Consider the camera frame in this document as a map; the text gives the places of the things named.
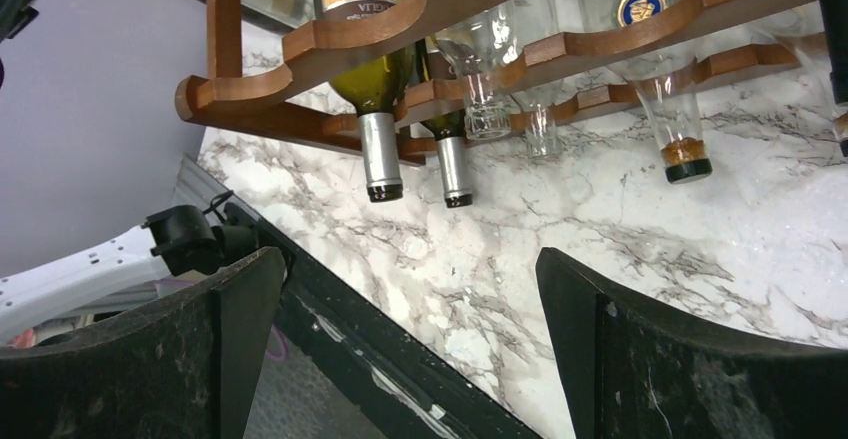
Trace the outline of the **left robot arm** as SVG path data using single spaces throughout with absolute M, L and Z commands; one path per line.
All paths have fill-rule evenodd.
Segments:
M 199 68 L 187 0 L 43 0 L 1 48 L 1 342 L 149 283 L 213 274 L 254 232 L 171 206 L 200 146 L 170 91 Z

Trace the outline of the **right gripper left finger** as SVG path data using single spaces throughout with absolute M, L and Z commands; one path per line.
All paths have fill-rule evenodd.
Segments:
M 1 354 L 5 438 L 240 438 L 286 277 L 262 248 L 162 299 Z

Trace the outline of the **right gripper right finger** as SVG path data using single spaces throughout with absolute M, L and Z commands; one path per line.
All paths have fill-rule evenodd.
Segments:
M 579 438 L 843 438 L 847 353 L 743 332 L 554 248 L 540 298 Z

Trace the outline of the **green wine bottle brown label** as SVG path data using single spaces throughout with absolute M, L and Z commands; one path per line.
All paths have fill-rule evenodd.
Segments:
M 385 12 L 401 0 L 315 0 L 319 19 L 354 21 Z M 366 191 L 372 203 L 403 197 L 394 105 L 410 80 L 415 51 L 406 46 L 330 81 L 355 108 L 362 142 Z

